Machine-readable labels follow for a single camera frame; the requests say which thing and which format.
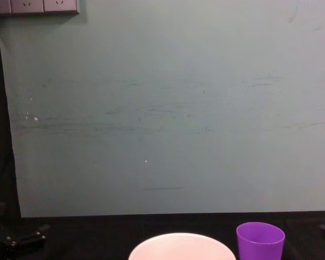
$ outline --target outlet panel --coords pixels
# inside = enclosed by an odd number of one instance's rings
[[[77,0],[43,0],[45,12],[78,13]]]
[[[11,0],[13,14],[30,14],[44,12],[43,0]]]
[[[11,11],[11,0],[0,0],[0,15],[10,14]]]

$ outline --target wall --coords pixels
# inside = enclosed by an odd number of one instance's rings
[[[325,0],[92,0],[0,19],[22,214],[325,210]]]

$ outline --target dark streak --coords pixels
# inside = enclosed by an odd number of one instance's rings
[[[318,31],[319,29],[321,29],[321,26],[315,28],[313,31]]]
[[[159,108],[151,108],[149,109],[150,112],[169,112],[169,113],[173,113],[174,110],[172,109],[159,109]]]
[[[272,83],[255,83],[255,84],[251,84],[248,85],[248,87],[260,87],[260,86],[271,86],[273,85]]]
[[[267,77],[254,77],[253,80],[280,80],[282,79],[282,77],[271,77],[271,76],[267,76]]]
[[[294,12],[294,15],[292,16],[292,18],[289,19],[289,23],[292,23],[293,20],[296,18],[296,15],[297,15],[297,11],[298,11],[298,6],[300,5],[300,0],[297,0],[297,6],[295,8],[295,12]]]
[[[144,191],[164,191],[164,190],[181,190],[184,187],[161,187],[161,188],[143,188]]]
[[[311,126],[319,126],[319,125],[325,125],[325,122],[316,122],[316,123],[310,123],[308,125],[305,126],[300,126],[299,129],[305,129]]]
[[[120,112],[121,112],[120,108],[114,108],[110,111],[107,111],[105,114],[106,115],[117,115],[117,114],[120,114]]]
[[[43,130],[49,134],[68,134],[83,136],[106,136],[109,134],[138,134],[148,135],[160,133],[161,128],[131,127],[112,123],[70,123],[67,119],[51,119],[45,122],[38,122],[34,125],[27,124],[25,115],[11,119],[11,129],[15,132],[29,133],[34,130]]]
[[[199,129],[196,134],[205,134],[205,133],[214,133],[214,130],[208,128],[207,126],[203,127],[202,129]]]

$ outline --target black table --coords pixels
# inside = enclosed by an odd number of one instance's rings
[[[282,260],[325,260],[325,240],[318,227],[325,223],[325,212],[23,218],[5,225],[18,235],[43,224],[51,226],[45,250],[21,260],[127,260],[140,242],[170,232],[215,238],[238,258],[236,227],[250,221],[271,223],[284,230],[287,238]]]

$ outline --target pink bowl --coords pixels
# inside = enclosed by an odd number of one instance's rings
[[[202,235],[172,233],[139,244],[129,260],[236,260],[221,242]]]

